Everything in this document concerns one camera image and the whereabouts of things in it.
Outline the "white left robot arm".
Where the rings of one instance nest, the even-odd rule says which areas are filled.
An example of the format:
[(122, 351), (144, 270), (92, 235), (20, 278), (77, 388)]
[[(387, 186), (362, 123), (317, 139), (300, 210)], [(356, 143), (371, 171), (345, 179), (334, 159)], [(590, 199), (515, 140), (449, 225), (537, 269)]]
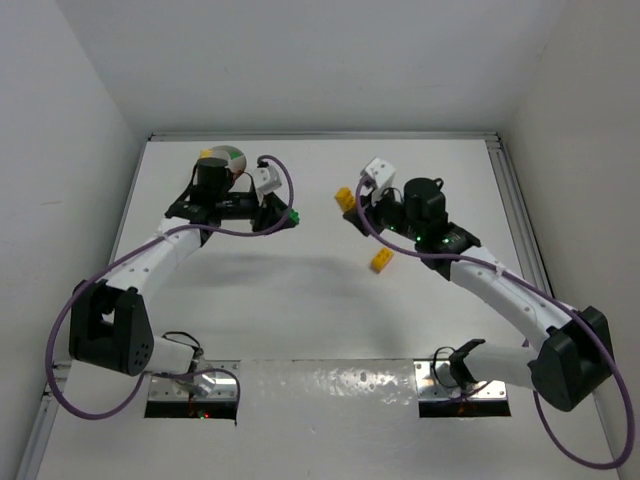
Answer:
[(249, 173), (249, 189), (238, 192), (234, 184), (245, 171), (246, 159), (236, 148), (215, 148), (201, 156), (154, 235), (106, 272), (76, 287), (68, 341), (73, 359), (128, 376), (190, 371), (195, 348), (153, 332), (148, 314), (152, 297), (213, 234), (224, 233), (223, 222), (248, 222), (250, 237), (293, 228), (299, 222), (292, 201), (282, 201), (276, 194), (281, 186), (293, 185), (280, 160), (259, 157)]

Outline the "green square lego brick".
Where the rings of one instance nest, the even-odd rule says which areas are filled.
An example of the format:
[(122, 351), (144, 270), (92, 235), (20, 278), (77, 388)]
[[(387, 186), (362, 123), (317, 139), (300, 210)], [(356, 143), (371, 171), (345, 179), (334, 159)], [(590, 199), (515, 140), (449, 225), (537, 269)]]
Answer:
[(288, 219), (286, 222), (286, 227), (287, 228), (295, 228), (296, 226), (298, 226), (300, 223), (300, 215), (299, 213), (294, 210), (291, 209), (288, 215)]

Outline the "yellow long lego brick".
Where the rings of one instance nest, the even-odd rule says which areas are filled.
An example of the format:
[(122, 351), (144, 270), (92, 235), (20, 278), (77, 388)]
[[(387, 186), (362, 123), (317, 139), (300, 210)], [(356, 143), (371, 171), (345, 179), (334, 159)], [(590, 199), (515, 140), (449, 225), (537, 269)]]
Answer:
[(387, 248), (381, 248), (371, 259), (369, 268), (376, 274), (380, 274), (392, 261), (394, 252)]

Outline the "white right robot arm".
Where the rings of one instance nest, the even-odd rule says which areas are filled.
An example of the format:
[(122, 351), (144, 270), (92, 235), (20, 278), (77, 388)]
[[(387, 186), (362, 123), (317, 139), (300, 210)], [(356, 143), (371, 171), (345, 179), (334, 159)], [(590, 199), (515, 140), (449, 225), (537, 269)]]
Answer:
[(414, 178), (397, 199), (390, 178), (362, 173), (343, 217), (376, 240), (388, 230), (412, 241), (410, 249), (383, 244), (482, 300), (528, 343), (508, 348), (470, 339), (436, 368), (438, 383), (466, 392), (498, 380), (572, 411), (614, 373), (606, 316), (559, 302), (506, 268), (475, 235), (450, 221), (442, 187), (440, 178)]

